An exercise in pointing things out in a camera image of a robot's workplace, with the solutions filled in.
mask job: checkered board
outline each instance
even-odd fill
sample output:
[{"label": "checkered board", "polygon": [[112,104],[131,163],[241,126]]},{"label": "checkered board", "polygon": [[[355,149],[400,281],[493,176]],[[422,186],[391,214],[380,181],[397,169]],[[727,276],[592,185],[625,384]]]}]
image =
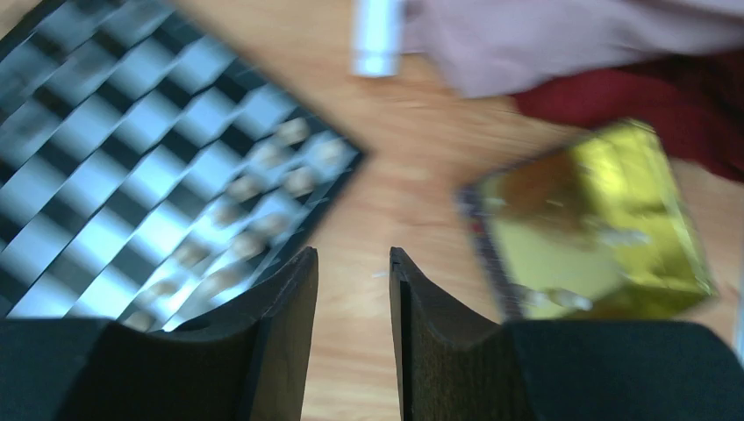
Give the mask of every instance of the checkered board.
[{"label": "checkered board", "polygon": [[[364,153],[256,66],[155,1],[45,1],[0,44],[0,316],[127,319],[166,330],[273,274],[307,239]],[[282,123],[307,136],[288,145]],[[321,159],[327,142],[338,153]],[[278,151],[268,165],[262,148]],[[284,188],[309,168],[314,188]],[[238,202],[243,175],[260,192]],[[217,209],[236,211],[218,226]],[[266,216],[286,221],[250,259],[234,236]],[[195,266],[174,251],[205,247]],[[203,303],[220,269],[237,284]],[[142,304],[168,280],[177,291]]]}]

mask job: cloth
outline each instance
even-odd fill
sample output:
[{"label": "cloth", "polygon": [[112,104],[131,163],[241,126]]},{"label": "cloth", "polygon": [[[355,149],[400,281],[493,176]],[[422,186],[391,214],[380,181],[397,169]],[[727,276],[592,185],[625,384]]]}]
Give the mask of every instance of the cloth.
[{"label": "cloth", "polygon": [[532,89],[515,95],[529,116],[643,119],[669,154],[744,181],[744,53],[722,53],[744,46],[741,0],[409,0],[407,14],[406,52],[466,97]]}]

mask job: wooden table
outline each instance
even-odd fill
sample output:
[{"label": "wooden table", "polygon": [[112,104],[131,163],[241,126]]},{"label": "wooden table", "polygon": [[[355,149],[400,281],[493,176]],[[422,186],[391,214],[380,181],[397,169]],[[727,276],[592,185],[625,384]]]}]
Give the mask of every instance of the wooden table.
[{"label": "wooden table", "polygon": [[[352,0],[179,3],[372,151],[310,241],[320,253],[320,287],[303,419],[398,420],[390,247],[404,247],[442,288],[497,320],[453,192],[577,130],[524,118],[508,98],[458,99],[421,57],[406,57],[389,80],[351,76]],[[688,318],[731,341],[744,186],[682,162],[674,169],[722,293]]]}]

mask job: dark red fabric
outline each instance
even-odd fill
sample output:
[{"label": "dark red fabric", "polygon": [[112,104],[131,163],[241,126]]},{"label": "dark red fabric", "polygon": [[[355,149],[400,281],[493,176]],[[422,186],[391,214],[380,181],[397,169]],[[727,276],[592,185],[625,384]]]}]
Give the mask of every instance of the dark red fabric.
[{"label": "dark red fabric", "polygon": [[525,115],[555,123],[646,121],[669,155],[744,182],[744,51],[593,70],[514,98]]}]

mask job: lavender cloth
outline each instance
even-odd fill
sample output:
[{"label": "lavender cloth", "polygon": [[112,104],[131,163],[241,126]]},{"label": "lavender cloth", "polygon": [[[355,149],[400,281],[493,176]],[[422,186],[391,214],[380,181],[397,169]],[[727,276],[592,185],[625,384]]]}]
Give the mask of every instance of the lavender cloth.
[{"label": "lavender cloth", "polygon": [[744,0],[408,0],[404,48],[466,97],[744,46]]}]

